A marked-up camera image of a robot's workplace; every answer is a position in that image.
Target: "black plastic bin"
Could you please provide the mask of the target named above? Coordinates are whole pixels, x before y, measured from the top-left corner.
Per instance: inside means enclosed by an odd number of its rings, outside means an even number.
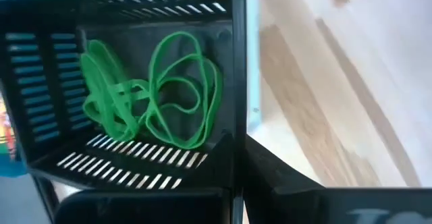
[[[1,89],[29,171],[78,188],[239,190],[236,155],[246,135],[245,1],[1,0]],[[112,144],[82,114],[88,91],[78,55],[86,41],[100,39],[119,55],[130,78],[147,79],[156,44],[176,31],[195,35],[223,72],[211,137],[193,150],[148,136]],[[176,41],[164,65],[191,49],[188,41]],[[199,78],[193,67],[179,73]],[[184,88],[167,90],[167,97],[188,102]],[[170,117],[174,131],[185,135],[197,119]]]

